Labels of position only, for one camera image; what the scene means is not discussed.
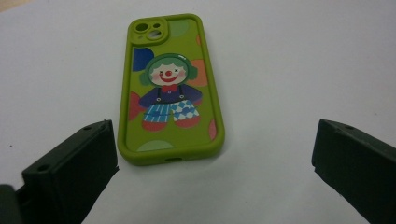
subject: checkered pants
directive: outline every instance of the checkered pants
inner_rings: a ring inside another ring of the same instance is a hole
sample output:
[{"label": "checkered pants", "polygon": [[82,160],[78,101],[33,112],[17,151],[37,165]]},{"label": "checkered pants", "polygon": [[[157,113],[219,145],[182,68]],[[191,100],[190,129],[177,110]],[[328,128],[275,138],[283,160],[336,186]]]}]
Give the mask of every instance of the checkered pants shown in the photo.
[{"label": "checkered pants", "polygon": [[184,100],[167,105],[151,105],[145,113],[143,120],[148,122],[167,122],[171,115],[170,111],[173,113],[174,121],[199,116],[198,110],[192,102]]}]

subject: clown face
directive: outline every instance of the clown face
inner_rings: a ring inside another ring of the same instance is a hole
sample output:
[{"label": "clown face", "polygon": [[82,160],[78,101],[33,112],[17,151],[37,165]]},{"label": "clown face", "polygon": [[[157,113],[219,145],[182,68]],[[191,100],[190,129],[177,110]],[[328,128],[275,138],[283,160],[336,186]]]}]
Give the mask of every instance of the clown face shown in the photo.
[{"label": "clown face", "polygon": [[150,74],[151,82],[158,86],[177,85],[186,79],[186,70],[183,66],[161,64]]}]

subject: clown character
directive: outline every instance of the clown character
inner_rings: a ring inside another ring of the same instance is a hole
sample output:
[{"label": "clown character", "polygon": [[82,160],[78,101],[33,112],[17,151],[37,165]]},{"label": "clown character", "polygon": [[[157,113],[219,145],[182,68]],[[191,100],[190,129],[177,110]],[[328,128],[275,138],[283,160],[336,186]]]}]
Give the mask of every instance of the clown character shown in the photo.
[{"label": "clown character", "polygon": [[169,117],[178,127],[190,128],[198,124],[200,115],[194,105],[201,103],[202,94],[185,84],[197,78],[197,68],[179,54],[163,54],[153,58],[140,80],[155,88],[142,96],[139,105],[146,108],[142,126],[157,132],[163,129]]}]

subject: green phone case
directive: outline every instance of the green phone case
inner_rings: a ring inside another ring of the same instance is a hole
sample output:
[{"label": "green phone case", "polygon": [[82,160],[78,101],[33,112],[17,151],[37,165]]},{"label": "green phone case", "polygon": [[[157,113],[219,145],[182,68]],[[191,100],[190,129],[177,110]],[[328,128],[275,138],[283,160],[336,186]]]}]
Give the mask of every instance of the green phone case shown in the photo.
[{"label": "green phone case", "polygon": [[118,147],[134,165],[217,154],[224,126],[202,22],[192,14],[128,28]]}]

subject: white table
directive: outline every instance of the white table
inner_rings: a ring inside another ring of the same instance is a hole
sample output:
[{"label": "white table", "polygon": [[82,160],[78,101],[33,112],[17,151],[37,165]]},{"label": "white table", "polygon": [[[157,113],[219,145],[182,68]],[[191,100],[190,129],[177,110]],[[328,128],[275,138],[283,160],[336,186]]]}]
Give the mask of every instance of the white table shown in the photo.
[{"label": "white table", "polygon": [[119,156],[84,223],[366,223],[310,160],[319,119],[396,146],[395,11],[392,0],[36,0],[1,12],[1,183],[20,188],[24,168],[84,125],[117,130],[129,23],[190,12],[205,26],[221,154],[150,167]]}]

